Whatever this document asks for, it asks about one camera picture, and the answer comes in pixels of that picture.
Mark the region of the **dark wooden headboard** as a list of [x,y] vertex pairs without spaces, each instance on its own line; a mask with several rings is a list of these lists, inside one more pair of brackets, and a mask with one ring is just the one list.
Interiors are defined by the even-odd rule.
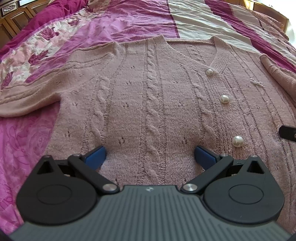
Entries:
[[13,39],[49,0],[1,1],[1,48]]

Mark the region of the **pink magenta striped bedspread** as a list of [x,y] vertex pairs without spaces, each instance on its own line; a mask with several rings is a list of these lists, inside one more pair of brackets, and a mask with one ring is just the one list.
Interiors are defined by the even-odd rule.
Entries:
[[[268,33],[265,23],[224,1],[54,1],[1,49],[1,90],[34,81],[63,65],[77,48],[112,41],[217,36],[238,48],[261,52],[295,71],[295,47]],[[16,194],[41,157],[59,106],[1,119],[1,230],[22,224]]]

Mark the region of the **pink cable-knit cardigan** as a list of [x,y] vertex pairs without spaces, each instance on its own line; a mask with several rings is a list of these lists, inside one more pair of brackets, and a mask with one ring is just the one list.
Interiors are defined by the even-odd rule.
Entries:
[[33,83],[1,91],[1,116],[60,102],[47,154],[62,159],[103,145],[100,174],[119,186],[182,185],[201,172],[194,148],[260,156],[285,195],[279,223],[295,230],[295,73],[217,37],[157,36],[75,50]]

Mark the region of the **pink knit garment far corner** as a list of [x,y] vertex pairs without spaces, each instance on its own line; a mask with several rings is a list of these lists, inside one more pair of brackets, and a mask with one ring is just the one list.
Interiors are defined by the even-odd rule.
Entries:
[[266,27],[264,27],[264,29],[268,33],[270,33],[271,35],[274,35],[277,38],[285,39],[287,41],[289,40],[289,37],[281,29],[282,23],[265,14],[247,9],[244,6],[242,8],[249,11],[252,15],[254,15],[259,20],[260,23],[265,23]]

